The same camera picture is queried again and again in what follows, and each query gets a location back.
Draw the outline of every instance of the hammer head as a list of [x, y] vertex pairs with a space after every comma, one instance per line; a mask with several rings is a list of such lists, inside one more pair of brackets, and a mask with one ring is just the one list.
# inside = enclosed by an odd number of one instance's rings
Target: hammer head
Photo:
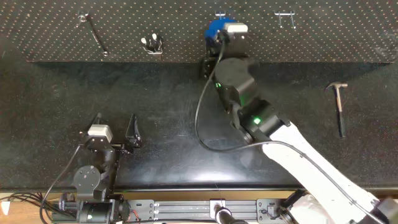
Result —
[[334, 82], [334, 83], [331, 83], [330, 85], [328, 85], [328, 87], [326, 87], [326, 89], [329, 89], [332, 86], [334, 86], [336, 89], [338, 89], [340, 87], [347, 88], [348, 84], [347, 83], [341, 83], [341, 82]]

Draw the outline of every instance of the green light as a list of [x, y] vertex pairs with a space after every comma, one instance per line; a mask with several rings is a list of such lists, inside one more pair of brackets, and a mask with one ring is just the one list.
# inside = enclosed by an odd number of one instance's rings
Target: green light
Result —
[[254, 118], [254, 124], [259, 124], [261, 122], [260, 118]]

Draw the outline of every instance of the perforated metal panel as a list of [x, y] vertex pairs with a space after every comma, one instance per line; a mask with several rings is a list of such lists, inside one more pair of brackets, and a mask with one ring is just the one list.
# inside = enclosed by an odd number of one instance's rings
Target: perforated metal panel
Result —
[[[85, 9], [110, 52], [78, 24]], [[263, 62], [393, 62], [398, 55], [398, 2], [384, 1], [95, 1], [5, 0], [0, 34], [29, 61], [159, 61], [140, 39], [164, 40], [165, 62], [199, 62], [215, 11], [249, 26], [247, 54]], [[294, 11], [282, 26], [274, 11]]]

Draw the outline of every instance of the white robotic arm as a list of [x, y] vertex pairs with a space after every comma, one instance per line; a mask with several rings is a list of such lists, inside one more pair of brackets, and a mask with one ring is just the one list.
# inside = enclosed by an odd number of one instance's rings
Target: white robotic arm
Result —
[[[327, 212], [323, 216], [327, 220], [325, 223], [357, 223], [366, 215], [372, 216], [370, 212], [379, 200], [334, 168], [305, 140], [294, 124], [289, 127], [283, 125], [272, 133], [271, 139], [280, 141], [280, 144], [264, 144], [262, 151], [287, 169], [315, 197]], [[299, 223], [313, 223], [316, 206], [313, 198], [303, 197], [290, 213]], [[321, 215], [322, 211], [318, 208], [317, 213]]]

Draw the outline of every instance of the black table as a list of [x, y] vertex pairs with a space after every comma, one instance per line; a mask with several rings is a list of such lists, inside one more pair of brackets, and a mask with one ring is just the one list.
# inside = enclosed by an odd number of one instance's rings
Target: black table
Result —
[[[72, 155], [78, 132], [101, 112], [115, 138], [137, 114], [144, 147], [123, 156], [118, 190], [294, 189], [300, 184], [257, 149], [206, 151], [193, 130], [205, 83], [197, 63], [29, 63], [7, 50], [0, 62], [0, 190], [42, 190]], [[363, 187], [398, 187], [397, 65], [264, 63], [255, 79], [307, 141]], [[342, 91], [347, 138], [338, 135], [334, 81]], [[214, 88], [200, 111], [200, 134], [213, 147], [243, 144]], [[57, 190], [71, 188], [81, 150]]]

